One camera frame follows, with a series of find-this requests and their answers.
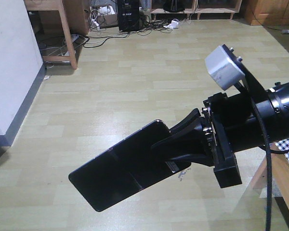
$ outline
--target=baseboard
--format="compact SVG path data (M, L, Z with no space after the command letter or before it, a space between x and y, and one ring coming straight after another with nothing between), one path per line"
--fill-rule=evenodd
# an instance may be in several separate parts
M13 144L15 136L18 133L18 130L24 121L24 118L34 100L34 97L36 96L39 90L39 86L41 85L45 75L46 75L46 67L43 64L36 78L34 79L23 103L21 104L13 121L11 122L9 128L7 129L5 135L0 135L0 147L7 147Z

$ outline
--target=wooden table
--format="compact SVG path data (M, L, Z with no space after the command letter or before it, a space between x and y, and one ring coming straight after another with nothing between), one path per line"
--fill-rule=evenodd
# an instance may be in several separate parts
M69 30L66 12L62 0L24 0L28 11L58 11L62 23L62 29L66 40L67 51L69 56L43 56L44 61L70 61L72 68L77 69L77 61L75 57L71 33Z

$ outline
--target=wooden cabinet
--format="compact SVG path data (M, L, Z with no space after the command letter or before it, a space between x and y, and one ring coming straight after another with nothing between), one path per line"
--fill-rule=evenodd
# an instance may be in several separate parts
M249 0L245 19L250 25L289 25L289 0Z
M71 33L87 35L90 30L90 0L63 0L63 4ZM43 11L39 16L46 34L63 33L58 12Z

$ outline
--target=computer tower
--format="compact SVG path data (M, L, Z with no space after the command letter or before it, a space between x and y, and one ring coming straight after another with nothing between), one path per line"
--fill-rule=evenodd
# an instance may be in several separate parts
M120 31L139 30L139 0L118 0L118 26Z

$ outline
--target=screw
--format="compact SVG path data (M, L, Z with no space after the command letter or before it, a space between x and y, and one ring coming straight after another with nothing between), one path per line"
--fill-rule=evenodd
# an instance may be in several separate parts
M210 135L212 133L212 128L211 127L203 128L203 131L205 135Z
M201 113L202 113L202 114L205 114L207 111L208 111L207 107L203 107L203 108L201 109Z

